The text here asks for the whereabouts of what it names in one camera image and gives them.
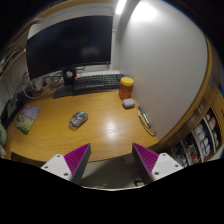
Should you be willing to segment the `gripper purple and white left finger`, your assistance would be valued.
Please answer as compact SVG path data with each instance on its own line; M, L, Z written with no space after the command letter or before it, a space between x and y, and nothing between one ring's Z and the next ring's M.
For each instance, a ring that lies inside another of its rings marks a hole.
M79 185L90 155L91 145L85 144L66 155L56 154L42 169Z

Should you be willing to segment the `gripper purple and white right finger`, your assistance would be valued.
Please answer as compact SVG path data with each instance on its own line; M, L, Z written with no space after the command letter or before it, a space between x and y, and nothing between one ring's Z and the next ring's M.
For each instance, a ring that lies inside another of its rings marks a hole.
M132 144L132 154L144 184L149 184L182 169L182 166L167 153L157 154L137 143Z

